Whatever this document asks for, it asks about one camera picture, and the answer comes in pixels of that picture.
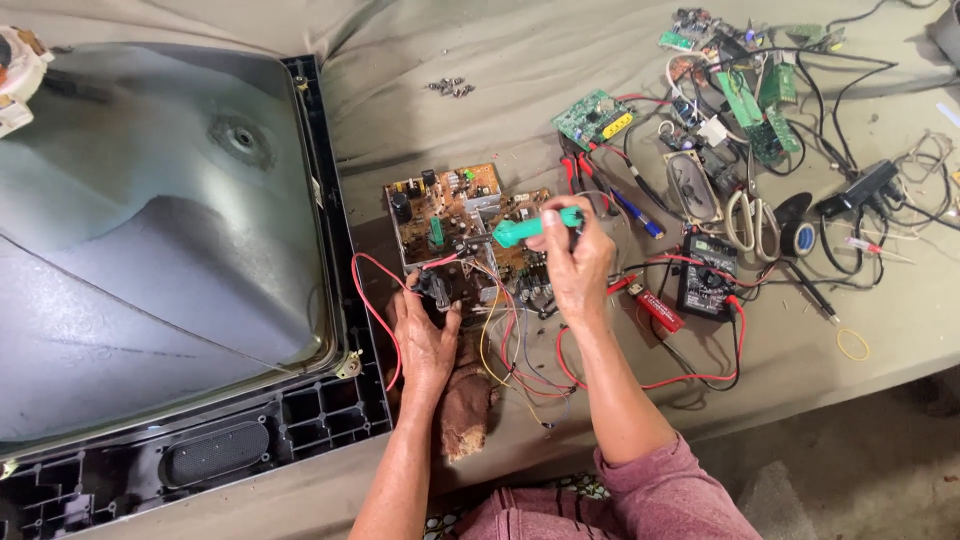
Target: green soldering iron handle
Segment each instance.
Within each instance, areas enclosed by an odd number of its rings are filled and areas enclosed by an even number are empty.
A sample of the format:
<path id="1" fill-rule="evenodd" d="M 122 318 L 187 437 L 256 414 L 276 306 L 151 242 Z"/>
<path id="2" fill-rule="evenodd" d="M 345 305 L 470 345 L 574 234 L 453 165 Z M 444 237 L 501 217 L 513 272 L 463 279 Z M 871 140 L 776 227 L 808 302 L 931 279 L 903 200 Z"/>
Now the green soldering iron handle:
<path id="1" fill-rule="evenodd" d="M 584 222 L 580 207 L 567 207 L 558 212 L 561 221 L 568 227 L 576 227 Z M 520 240 L 541 233 L 543 233 L 543 224 L 538 217 L 519 223 L 504 219 L 493 229 L 493 239 L 505 248 L 512 248 L 520 243 Z"/>

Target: pink shirt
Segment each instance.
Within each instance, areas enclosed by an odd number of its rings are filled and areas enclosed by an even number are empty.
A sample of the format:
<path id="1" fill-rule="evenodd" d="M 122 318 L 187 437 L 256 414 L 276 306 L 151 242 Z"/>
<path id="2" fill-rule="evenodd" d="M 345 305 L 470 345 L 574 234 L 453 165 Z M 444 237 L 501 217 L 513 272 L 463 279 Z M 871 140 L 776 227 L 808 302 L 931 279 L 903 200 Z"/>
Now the pink shirt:
<path id="1" fill-rule="evenodd" d="M 502 488 L 444 538 L 761 540 L 679 435 L 629 463 L 609 465 L 600 449 L 593 458 L 609 499 L 563 489 Z"/>

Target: person's left hand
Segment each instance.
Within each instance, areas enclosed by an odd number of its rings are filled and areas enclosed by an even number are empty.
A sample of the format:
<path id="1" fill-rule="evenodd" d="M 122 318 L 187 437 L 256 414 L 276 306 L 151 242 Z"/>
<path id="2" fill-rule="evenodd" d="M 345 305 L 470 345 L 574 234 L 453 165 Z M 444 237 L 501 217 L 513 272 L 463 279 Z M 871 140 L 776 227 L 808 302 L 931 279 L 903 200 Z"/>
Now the person's left hand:
<path id="1" fill-rule="evenodd" d="M 419 275 L 415 270 L 407 276 L 407 287 L 416 284 Z M 401 290 L 387 305 L 387 319 L 400 346 L 403 396 L 434 400 L 434 405 L 440 399 L 457 354 L 462 305 L 459 300 L 453 303 L 442 330 L 430 321 L 416 293 Z"/>

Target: sleeve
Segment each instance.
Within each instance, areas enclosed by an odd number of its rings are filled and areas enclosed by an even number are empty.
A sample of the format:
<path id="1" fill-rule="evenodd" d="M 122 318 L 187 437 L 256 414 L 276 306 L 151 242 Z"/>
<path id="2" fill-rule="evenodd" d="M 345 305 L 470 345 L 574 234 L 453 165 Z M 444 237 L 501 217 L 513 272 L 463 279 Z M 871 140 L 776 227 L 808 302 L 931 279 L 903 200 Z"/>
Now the sleeve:
<path id="1" fill-rule="evenodd" d="M 599 448 L 593 458 L 617 518 L 636 540 L 761 540 L 679 434 L 628 463 L 608 464 Z"/>

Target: brown cloth rag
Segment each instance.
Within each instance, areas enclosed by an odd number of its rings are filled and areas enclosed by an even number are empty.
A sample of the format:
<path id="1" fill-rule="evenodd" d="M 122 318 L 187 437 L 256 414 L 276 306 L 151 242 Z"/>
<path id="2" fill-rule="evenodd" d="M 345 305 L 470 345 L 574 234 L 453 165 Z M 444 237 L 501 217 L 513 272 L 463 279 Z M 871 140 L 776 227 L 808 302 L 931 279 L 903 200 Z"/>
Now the brown cloth rag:
<path id="1" fill-rule="evenodd" d="M 453 373 L 437 407 L 441 454 L 450 462 L 483 450 L 490 407 L 498 394 L 477 358 L 476 342 L 461 335 Z"/>

